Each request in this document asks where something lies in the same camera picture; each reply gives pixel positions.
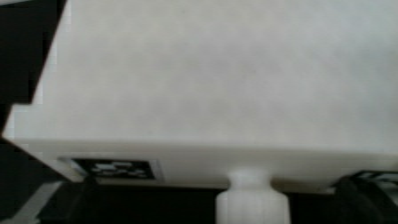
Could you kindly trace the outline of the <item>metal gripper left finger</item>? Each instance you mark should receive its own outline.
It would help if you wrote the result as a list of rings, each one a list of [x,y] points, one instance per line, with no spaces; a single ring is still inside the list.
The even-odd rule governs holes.
[[[97,183],[46,182],[37,188],[5,224],[76,224]]]

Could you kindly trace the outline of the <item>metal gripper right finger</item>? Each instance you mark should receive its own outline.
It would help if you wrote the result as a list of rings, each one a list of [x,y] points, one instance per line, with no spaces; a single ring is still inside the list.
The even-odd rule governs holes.
[[[371,181],[339,179],[332,214],[333,224],[398,224],[398,205]]]

